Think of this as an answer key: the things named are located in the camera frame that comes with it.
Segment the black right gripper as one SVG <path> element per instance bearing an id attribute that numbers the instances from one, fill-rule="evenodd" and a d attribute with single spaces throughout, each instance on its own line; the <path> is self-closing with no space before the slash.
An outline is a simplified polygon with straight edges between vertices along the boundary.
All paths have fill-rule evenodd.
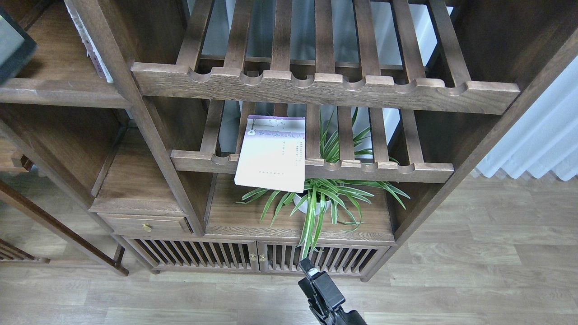
<path id="1" fill-rule="evenodd" d="M 298 263 L 305 278 L 298 282 L 306 295 L 310 310 L 321 325 L 365 325 L 363 317 L 356 310 L 345 312 L 341 304 L 345 297 L 326 271 L 320 272 L 305 258 Z"/>

